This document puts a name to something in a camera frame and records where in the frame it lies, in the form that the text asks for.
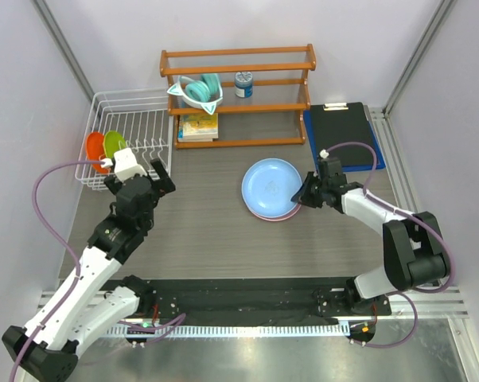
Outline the pink plate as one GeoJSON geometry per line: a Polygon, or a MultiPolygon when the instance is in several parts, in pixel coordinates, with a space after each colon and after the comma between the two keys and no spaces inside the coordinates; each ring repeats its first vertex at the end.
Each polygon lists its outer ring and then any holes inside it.
{"type": "Polygon", "coordinates": [[[266,217],[266,216],[261,216],[253,211],[251,211],[251,213],[261,219],[261,220],[265,220],[265,221],[271,221],[271,222],[279,222],[279,221],[284,221],[284,220],[288,220],[290,219],[292,216],[294,216],[299,210],[300,210],[301,206],[300,205],[297,205],[295,206],[293,209],[291,209],[288,213],[282,215],[282,216],[278,216],[278,217],[266,217]]]}

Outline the light blue plate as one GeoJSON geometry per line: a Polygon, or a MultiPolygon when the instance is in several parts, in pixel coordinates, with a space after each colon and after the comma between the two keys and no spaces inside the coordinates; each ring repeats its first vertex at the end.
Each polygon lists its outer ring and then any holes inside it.
{"type": "Polygon", "coordinates": [[[297,205],[291,198],[301,185],[301,175],[292,164],[281,158],[265,158],[244,174],[241,195],[250,211],[278,217],[297,205]]]}

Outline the lime green plate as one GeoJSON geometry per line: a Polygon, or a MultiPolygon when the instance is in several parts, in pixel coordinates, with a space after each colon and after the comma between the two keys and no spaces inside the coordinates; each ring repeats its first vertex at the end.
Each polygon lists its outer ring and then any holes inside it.
{"type": "Polygon", "coordinates": [[[113,158],[114,153],[127,148],[124,137],[118,131],[108,131],[103,138],[103,150],[107,158],[113,158]]]}

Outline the orange plate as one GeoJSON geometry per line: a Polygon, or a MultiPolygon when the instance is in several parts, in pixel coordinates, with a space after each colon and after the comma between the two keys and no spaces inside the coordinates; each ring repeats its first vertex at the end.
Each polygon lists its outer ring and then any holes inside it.
{"type": "Polygon", "coordinates": [[[85,150],[88,160],[104,161],[107,156],[103,148],[104,135],[97,131],[90,133],[85,142],[85,150]]]}

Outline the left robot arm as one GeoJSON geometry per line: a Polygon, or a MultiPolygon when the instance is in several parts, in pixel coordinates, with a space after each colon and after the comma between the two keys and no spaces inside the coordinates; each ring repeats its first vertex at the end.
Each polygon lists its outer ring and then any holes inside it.
{"type": "Polygon", "coordinates": [[[153,311],[153,287],[135,276],[126,277],[93,308],[88,304],[144,241],[154,226],[154,209],[175,184],[161,160],[150,162],[158,176],[153,179],[129,149],[100,164],[113,170],[104,184],[115,202],[51,299],[24,326],[12,325],[2,335],[14,362],[11,380],[22,368],[39,381],[66,381],[107,329],[132,314],[144,318],[153,311]]]}

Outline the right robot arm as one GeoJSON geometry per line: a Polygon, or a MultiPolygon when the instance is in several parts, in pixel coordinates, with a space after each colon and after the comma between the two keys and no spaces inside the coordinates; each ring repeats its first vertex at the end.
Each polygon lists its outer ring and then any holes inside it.
{"type": "Polygon", "coordinates": [[[452,264],[435,216],[408,212],[375,197],[363,184],[349,182],[337,158],[317,161],[291,198],[313,209],[327,205],[355,218],[383,241],[381,266],[346,281],[344,303],[362,314],[394,292],[415,289],[452,275],[452,264]]]}

